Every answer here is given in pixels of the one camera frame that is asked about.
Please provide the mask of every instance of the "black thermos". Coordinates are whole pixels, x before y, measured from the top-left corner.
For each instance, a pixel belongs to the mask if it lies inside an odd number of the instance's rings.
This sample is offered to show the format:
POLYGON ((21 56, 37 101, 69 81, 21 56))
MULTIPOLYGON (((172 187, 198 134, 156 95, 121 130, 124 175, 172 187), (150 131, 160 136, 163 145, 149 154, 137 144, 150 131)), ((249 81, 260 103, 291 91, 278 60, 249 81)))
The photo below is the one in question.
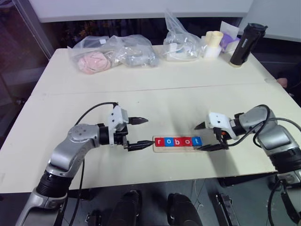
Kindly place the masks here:
POLYGON ((261 24, 248 24, 244 29, 239 44, 237 45, 231 60, 230 65, 240 67, 247 59, 256 43, 265 35, 267 26, 261 24))

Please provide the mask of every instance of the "plastic bag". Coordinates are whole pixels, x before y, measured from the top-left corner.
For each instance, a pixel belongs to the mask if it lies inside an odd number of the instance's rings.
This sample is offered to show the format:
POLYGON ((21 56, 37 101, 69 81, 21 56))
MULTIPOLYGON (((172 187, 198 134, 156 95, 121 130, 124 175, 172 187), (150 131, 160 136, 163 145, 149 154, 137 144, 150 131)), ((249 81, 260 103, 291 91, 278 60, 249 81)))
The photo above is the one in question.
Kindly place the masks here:
POLYGON ((87 36, 73 48, 68 47, 71 61, 80 71, 87 74, 108 70, 112 67, 110 53, 100 51, 100 47, 108 39, 108 36, 87 36))
POLYGON ((192 61, 199 58, 201 39, 185 30, 180 21, 165 11, 165 22, 169 32, 163 41, 161 55, 167 61, 192 61))
POLYGON ((112 36, 101 51, 113 51, 111 63, 123 63, 128 67, 151 66, 159 64, 159 57, 154 52, 151 42, 142 35, 126 37, 112 36))

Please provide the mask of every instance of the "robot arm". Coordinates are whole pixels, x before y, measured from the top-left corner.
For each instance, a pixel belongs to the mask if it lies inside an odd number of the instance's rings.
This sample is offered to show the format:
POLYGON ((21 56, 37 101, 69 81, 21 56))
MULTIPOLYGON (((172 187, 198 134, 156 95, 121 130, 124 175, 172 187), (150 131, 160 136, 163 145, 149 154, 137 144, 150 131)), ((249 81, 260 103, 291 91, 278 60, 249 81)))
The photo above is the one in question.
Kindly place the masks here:
POLYGON ((130 144, 126 135, 127 124, 141 124, 147 119, 127 116, 120 106, 115 106, 110 113, 108 125, 79 124, 72 127, 67 138, 53 151, 43 176, 32 191, 16 226, 33 225, 26 221, 34 209, 58 210, 64 203, 69 186, 89 150, 100 145, 123 145, 128 151, 144 149, 152 141, 138 141, 130 144))
POLYGON ((255 133, 260 147, 270 158, 276 170, 278 179, 287 188, 282 193, 282 199, 290 218, 298 223, 301 219, 301 150, 292 135, 281 125, 277 124, 274 113, 266 106, 259 105, 246 113, 235 115, 234 119, 219 113, 210 113, 206 122, 196 129, 212 128, 220 145, 207 145, 201 150, 212 151, 228 149, 229 139, 255 133))

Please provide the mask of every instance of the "pink cloth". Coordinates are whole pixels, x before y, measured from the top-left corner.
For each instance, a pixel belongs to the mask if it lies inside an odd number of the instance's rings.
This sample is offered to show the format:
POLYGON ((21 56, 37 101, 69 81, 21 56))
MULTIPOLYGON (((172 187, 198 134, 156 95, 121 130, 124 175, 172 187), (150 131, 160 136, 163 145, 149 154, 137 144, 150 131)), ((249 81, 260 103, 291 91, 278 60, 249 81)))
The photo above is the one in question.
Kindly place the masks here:
POLYGON ((81 71, 87 74, 94 74, 102 72, 111 68, 110 61, 104 56, 103 53, 94 51, 86 53, 78 61, 78 67, 81 71))

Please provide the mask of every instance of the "white wall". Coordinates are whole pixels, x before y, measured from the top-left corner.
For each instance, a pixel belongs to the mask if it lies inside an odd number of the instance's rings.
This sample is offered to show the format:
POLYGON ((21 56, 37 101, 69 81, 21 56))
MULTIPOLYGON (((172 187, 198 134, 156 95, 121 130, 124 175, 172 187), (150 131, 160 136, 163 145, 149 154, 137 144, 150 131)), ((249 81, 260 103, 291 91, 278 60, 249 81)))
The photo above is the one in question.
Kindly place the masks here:
POLYGON ((44 22, 176 16, 243 17, 253 0, 29 0, 44 22))
POLYGON ((240 30, 248 23, 268 26, 266 38, 301 42, 301 0, 254 0, 240 30))

